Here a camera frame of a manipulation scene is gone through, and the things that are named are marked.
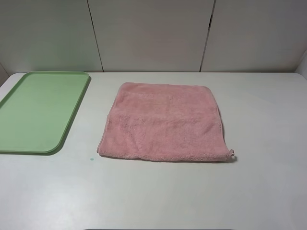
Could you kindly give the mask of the pink fluffy towel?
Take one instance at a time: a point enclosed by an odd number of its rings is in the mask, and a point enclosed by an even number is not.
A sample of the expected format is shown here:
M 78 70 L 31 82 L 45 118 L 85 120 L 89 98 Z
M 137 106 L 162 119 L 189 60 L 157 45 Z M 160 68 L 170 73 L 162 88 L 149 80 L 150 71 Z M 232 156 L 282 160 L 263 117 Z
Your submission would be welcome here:
M 97 153 L 145 161 L 227 161 L 234 156 L 224 141 L 212 91 L 205 86 L 121 85 L 106 119 Z

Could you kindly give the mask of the light green plastic tray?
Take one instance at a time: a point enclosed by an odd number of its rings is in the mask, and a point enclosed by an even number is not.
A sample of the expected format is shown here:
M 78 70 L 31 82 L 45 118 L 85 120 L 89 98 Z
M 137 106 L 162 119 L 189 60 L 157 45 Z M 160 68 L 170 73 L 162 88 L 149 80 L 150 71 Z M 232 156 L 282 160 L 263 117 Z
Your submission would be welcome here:
M 0 102 L 0 152 L 46 156 L 56 153 L 90 81 L 86 72 L 24 74 Z

